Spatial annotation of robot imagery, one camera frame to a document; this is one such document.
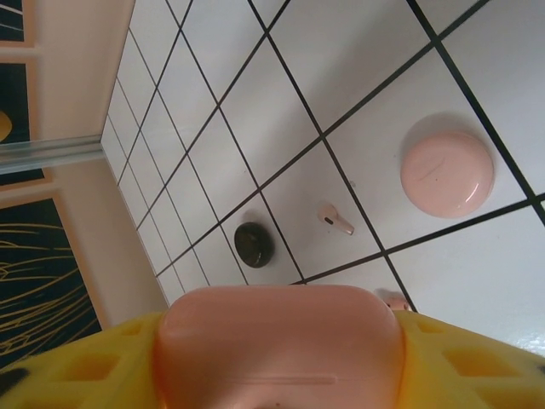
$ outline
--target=pink earbud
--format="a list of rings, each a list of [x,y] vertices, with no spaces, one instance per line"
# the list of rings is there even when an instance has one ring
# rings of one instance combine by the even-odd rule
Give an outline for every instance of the pink earbud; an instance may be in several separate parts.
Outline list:
[[[352,224],[347,222],[342,216],[339,215],[339,212],[331,203],[322,203],[318,208],[318,219],[321,222],[327,223],[337,230],[342,231],[343,233],[353,235],[354,227]]]

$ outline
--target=yellow plastic toy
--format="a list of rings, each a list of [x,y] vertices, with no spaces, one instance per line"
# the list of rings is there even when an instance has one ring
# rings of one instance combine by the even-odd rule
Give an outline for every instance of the yellow plastic toy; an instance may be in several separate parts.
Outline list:
[[[358,348],[362,354],[353,353]],[[357,372],[354,363],[376,376],[345,376]],[[333,403],[340,390],[356,395],[373,383],[379,395],[392,381],[385,400],[342,396],[342,408]],[[216,287],[183,296],[165,314],[5,368],[0,407],[544,409],[545,358],[421,314],[392,312],[353,287]]]

